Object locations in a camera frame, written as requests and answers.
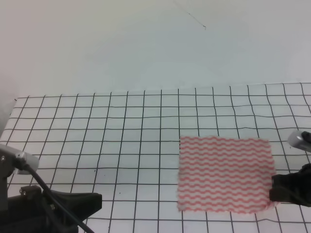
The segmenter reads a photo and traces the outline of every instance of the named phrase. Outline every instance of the cloth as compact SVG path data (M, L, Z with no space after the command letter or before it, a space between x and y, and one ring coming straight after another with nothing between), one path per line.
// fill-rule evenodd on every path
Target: cloth
M272 175L268 140L181 137L178 209L247 214L272 208Z

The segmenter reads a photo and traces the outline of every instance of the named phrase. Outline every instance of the black cable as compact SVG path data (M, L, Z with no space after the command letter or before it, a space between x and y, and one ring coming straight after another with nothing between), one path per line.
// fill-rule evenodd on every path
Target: black cable
M56 206L58 206L64 213L79 227L81 227L86 233L94 233L91 228L89 228L83 221L81 221L71 210L67 209L53 194L50 188L44 183L41 177L33 170L28 164L23 165L23 170L28 171L34 179L38 182L38 184L42 187L42 189L46 192L46 194L51 198Z

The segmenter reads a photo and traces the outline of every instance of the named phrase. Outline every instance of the white table surface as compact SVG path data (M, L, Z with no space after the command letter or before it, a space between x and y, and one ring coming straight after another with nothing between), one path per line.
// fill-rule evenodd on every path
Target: white table surface
M277 173L298 171L310 154L288 145L311 130L311 83L19 98L0 143L40 158L38 174L63 192L98 192L97 233L305 233L311 208L280 204L241 216L178 212L181 135L270 140ZM8 179L8 194L35 184Z

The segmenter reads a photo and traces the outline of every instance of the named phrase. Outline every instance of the white background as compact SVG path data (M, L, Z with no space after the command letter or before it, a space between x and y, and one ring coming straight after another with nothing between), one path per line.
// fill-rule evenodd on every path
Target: white background
M0 118L28 94L308 81L310 22L309 0L2 0Z

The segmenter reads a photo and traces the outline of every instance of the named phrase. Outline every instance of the wavy pink stripe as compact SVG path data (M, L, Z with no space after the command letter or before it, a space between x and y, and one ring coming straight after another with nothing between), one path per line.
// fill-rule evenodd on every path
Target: wavy pink stripe
M272 163L274 164L274 161L272 159L258 159L258 158L244 158L244 159L237 159L237 158L218 158L218 157L199 157L199 156L193 156L193 157L190 157L190 156L182 156L180 157L180 160L199 160L199 161L218 161L218 162L248 162L248 163L251 163L251 162L257 162L257 163Z
M220 188L220 189L231 189L231 190L239 190L239 191L249 191L249 190L253 190L253 191L258 191L258 190L262 190L262 187L257 186L250 186L250 187L232 187L231 185L210 185L210 184L199 184L199 183L194 183L194 184L190 184L190 183L179 183L178 184L179 187L190 187L190 188Z
M190 152L189 150L186 151L180 151L179 154L188 154L188 155L200 155L200 156L205 156L205 155L215 155L215 156L229 156L229 157L242 157L242 156L261 156L261 157L268 157L271 158L271 156L268 156L270 153L264 152L264 153L231 153L228 154L226 152Z
M200 168L200 167L189 167L189 166L183 166L183 167L180 167L179 170L189 170L189 171L202 171L202 172L205 172L205 171L219 171L219 172L225 172L227 171L227 169L220 169L218 167L215 167L215 168L211 168L211 167L205 167L205 168ZM259 171L260 173L262 173L262 170L258 170L258 169L253 169L253 170L241 170L240 173L243 173L243 172L255 172L255 171Z
M225 196L225 195L236 195L236 196L243 196L243 197L249 197L249 196L252 196L252 195L262 195L263 197L266 197L266 196L269 196L269 192L232 192L232 191L225 191L225 192L222 192L222 191L212 191L212 190L200 190L200 189L188 189L188 188L185 188L185 189L180 189L180 187L178 188L178 191L180 193L199 193L199 194L205 194L205 198L206 196L208 195L222 195L222 196Z
M253 213L256 213L258 212L258 210L249 210L248 212L247 211L238 211L236 209L233 209L233 208L219 208L219 209L213 209L213 208L192 208L192 207L185 207L185 208L180 208L180 206L178 207L179 210L182 210L182 211L212 211L212 212L226 212L226 211L230 211L230 212L234 212L234 213L237 213L237 214L253 214Z
M264 182L264 181L230 181L230 180L219 180L219 179L215 179L215 180L211 180L209 178L205 178L205 179L200 179L200 178L189 178L189 177L184 177L184 178L179 178L180 181L188 181L188 182L194 182L194 181L198 181L198 182L210 182L210 183L223 183L223 182L230 182L231 184L240 184L240 185L257 185L257 184L263 184L266 186L270 186L272 184L272 182Z
M188 141L182 141L180 142L181 145L183 144L189 144L189 145L198 145L198 146L226 146L226 147L249 147L249 146L253 146L253 147L265 147L265 148L270 148L269 144L255 144L255 143L249 143L249 144L245 144L245 143L217 143L217 142L188 142Z
M256 208L262 208L264 209L266 205L248 205L248 203L243 204L234 204L233 202L202 202L199 200L196 201L190 201L190 200L183 200L183 201L178 201L179 205L185 205L185 204L191 204L191 205L202 205L202 206L214 206L214 207L233 207L233 208L245 208L245 209L256 209Z
M189 199L201 199L201 200L206 200L206 197L202 197L201 195L194 195L194 196L191 196L189 194L184 194L184 195L178 195L178 197L180 199L185 199L185 198L189 198ZM214 201L217 201L217 200L222 200L222 201L226 201L226 200L231 200L231 201L234 201L234 202L238 202L238 201L241 201L241 202L248 202L248 203L261 203L261 202L268 202L269 199L268 198L260 198L258 200L255 200L253 199L254 197L250 196L249 199L243 199L243 198L234 198L234 197L208 197L208 200L214 200Z
M186 149L189 149L189 150L199 150L199 151L203 151L203 150L217 150L217 151L235 151L235 152L244 152L244 151L247 151L247 152L257 152L257 153L261 153L261 152L264 152L264 153L269 153L270 151L269 150L258 150L258 149L246 149L246 148L243 148L243 149L235 149L235 148L218 148L218 147L188 147L188 146L185 146L185 147L180 147L181 150L186 150Z
M269 143L268 140L264 140L261 138L240 138L240 139L235 139L235 138L223 138L223 137L216 137L216 136L210 136L210 137L188 137L188 136L183 136L180 137L180 140L198 140L198 141L205 141L205 140L216 140L216 141L226 141L226 142L241 142L241 141L253 141L253 142L263 142L263 143Z
M274 169L274 166L268 166L268 165L256 165L256 164L249 164L249 165L239 165L239 164L229 164L229 163L198 163L198 162L194 162L194 163L189 163L189 162L179 162L180 165L189 165L189 166L219 166L219 167L223 167L223 166L228 166L228 167L239 167L239 168L245 168L245 166L249 167L249 168L261 168L261 169Z
M249 172L251 172L251 170L249 170L246 175L238 175L238 174L236 174L236 175L223 174L222 175L222 174L210 174L210 173L200 173L200 172L191 173L191 172L186 172L186 171L180 171L179 174L180 175L188 175L188 176L201 176L201 177L209 176L211 178L217 178L217 177L218 178L228 178L228 179L236 179L236 178L238 178L238 179L241 179L241 180L242 179L256 179L256 178L258 178L258 176L261 177L261 178L263 178L263 177L264 178L271 177L271 174L269 174L269 173L261 173L260 175L258 174L258 175L251 176L251 175L249 175Z
M227 163L253 163L253 162L258 162L258 163L266 163L269 165L273 165L274 166L274 161L256 161L256 159L243 159L243 160L238 160L238 159L218 159L218 158L210 158L210 159L206 159L206 161L208 162L200 162L200 161L194 161L194 162L190 162L189 160L185 160L185 158L181 158L179 164L182 165L200 165L200 166L204 166L204 165L210 165L210 162L219 162L221 166L225 166L225 164ZM250 167L258 167L258 164L249 164L247 166Z

